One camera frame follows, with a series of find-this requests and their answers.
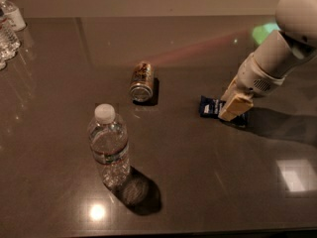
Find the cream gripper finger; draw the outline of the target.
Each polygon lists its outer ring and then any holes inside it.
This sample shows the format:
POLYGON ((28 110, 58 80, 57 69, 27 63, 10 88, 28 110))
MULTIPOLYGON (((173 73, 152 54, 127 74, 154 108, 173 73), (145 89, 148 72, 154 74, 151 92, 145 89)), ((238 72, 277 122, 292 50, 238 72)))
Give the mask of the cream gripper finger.
POLYGON ((224 121, 232 121, 236 117, 249 111, 253 106, 253 99, 250 96, 235 94, 225 103, 218 117, 224 121))

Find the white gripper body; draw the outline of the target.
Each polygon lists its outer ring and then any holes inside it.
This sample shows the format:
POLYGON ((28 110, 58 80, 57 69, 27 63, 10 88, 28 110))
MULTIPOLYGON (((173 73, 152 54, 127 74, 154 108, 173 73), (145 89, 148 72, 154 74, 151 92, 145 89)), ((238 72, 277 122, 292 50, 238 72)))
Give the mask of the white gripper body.
POLYGON ((251 53, 240 65, 237 74, 225 91, 228 101, 236 94, 244 94, 249 99, 270 95, 285 81, 285 74, 279 74, 274 65, 273 71, 266 71, 255 53, 251 53))

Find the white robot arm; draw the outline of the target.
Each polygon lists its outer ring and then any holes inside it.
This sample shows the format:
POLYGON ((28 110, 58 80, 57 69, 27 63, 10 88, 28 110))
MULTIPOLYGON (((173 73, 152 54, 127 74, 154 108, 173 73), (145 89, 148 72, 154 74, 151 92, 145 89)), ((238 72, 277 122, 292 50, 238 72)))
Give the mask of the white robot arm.
POLYGON ((278 28, 250 53, 221 97, 219 118, 231 121, 270 95, 297 66, 316 57, 317 0, 279 0, 278 28))

